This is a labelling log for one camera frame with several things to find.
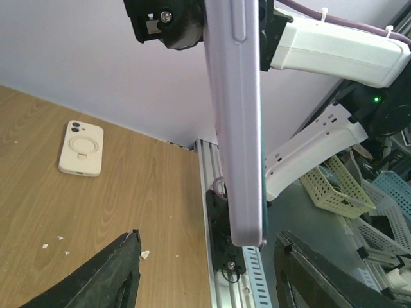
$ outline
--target white basket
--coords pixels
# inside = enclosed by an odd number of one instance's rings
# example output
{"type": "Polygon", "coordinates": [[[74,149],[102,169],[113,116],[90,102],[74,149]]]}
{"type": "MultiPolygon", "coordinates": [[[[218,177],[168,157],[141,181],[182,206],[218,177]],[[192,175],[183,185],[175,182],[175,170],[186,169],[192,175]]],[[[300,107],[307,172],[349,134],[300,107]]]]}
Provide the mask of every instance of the white basket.
{"type": "Polygon", "coordinates": [[[370,198],[337,156],[331,157],[326,163],[327,167],[338,177],[343,193],[334,190],[318,167],[312,169],[300,180],[316,207],[348,218],[357,218],[375,209],[370,198]]]}
{"type": "Polygon", "coordinates": [[[367,181],[363,181],[363,189],[376,206],[369,214],[388,217],[395,241],[361,218],[354,219],[353,225],[370,247],[396,255],[411,254],[411,233],[395,200],[367,181]]]}

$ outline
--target zip tie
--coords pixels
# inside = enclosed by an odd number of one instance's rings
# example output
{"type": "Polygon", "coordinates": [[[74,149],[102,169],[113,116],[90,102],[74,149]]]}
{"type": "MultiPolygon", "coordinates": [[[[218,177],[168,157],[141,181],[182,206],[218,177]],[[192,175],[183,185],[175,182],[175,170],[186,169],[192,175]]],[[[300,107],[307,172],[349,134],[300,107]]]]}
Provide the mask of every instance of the zip tie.
{"type": "Polygon", "coordinates": [[[385,27],[385,31],[387,32],[387,35],[385,37],[389,38],[391,36],[391,32],[394,30],[394,27],[389,25],[385,27]]]}
{"type": "Polygon", "coordinates": [[[326,17],[327,17],[328,9],[327,8],[322,8],[321,9],[321,21],[325,22],[326,17]]]}

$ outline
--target wood grain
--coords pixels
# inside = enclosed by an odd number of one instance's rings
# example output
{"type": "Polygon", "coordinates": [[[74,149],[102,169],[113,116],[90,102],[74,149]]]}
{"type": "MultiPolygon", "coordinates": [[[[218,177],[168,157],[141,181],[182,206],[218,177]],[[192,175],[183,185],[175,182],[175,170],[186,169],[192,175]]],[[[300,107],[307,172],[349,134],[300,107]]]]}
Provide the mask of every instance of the wood grain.
{"type": "Polygon", "coordinates": [[[150,250],[136,307],[211,306],[196,153],[0,87],[0,161],[0,307],[24,304],[133,228],[150,250]],[[97,178],[57,169],[72,119],[105,131],[97,178]]]}

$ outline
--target yellow basket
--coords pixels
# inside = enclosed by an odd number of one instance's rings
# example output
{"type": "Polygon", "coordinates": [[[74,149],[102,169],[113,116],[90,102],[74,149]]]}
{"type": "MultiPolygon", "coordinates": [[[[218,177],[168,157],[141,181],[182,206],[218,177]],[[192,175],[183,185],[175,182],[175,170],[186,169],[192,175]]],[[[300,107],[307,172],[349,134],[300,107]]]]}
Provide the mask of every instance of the yellow basket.
{"type": "Polygon", "coordinates": [[[300,180],[316,207],[351,219],[375,209],[370,198],[336,156],[327,160],[326,164],[340,180],[342,193],[336,191],[321,170],[315,167],[300,180]]]}

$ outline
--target blue basket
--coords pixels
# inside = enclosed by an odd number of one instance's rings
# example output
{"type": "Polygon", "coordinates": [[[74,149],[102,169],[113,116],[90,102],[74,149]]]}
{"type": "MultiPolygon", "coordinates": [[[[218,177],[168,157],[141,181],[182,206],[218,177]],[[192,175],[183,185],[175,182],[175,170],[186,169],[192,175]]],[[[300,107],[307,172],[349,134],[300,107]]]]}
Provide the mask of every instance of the blue basket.
{"type": "Polygon", "coordinates": [[[411,220],[411,186],[393,171],[381,173],[372,183],[393,198],[411,220]]]}

